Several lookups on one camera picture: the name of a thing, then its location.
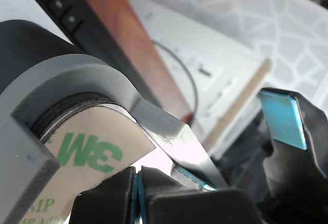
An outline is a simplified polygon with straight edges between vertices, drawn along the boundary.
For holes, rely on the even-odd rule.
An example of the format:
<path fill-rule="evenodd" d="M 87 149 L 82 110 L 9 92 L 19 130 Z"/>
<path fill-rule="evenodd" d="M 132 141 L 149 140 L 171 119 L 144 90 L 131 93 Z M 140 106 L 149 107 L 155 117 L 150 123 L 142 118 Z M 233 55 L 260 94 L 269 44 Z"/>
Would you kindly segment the blue-padded gripper jaw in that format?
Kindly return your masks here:
<path fill-rule="evenodd" d="M 327 223 L 327 117 L 298 92 L 263 88 L 273 153 L 263 162 L 277 223 Z"/>
<path fill-rule="evenodd" d="M 198 191 L 213 192 L 217 190 L 212 185 L 208 184 L 204 180 L 198 178 L 180 166 L 175 166 L 172 168 L 171 177 L 186 187 L 193 188 Z"/>

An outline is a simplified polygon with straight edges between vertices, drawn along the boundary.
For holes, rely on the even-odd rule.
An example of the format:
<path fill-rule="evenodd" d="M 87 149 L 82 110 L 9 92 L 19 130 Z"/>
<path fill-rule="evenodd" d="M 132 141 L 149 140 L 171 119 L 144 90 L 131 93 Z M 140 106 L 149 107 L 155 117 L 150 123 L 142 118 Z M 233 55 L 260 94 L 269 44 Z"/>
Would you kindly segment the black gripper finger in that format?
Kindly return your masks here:
<path fill-rule="evenodd" d="M 255 204 L 243 191 L 192 189 L 156 168 L 141 168 L 138 191 L 143 223 L 262 222 Z"/>
<path fill-rule="evenodd" d="M 128 167 L 77 195 L 69 223 L 134 223 L 137 175 Z"/>

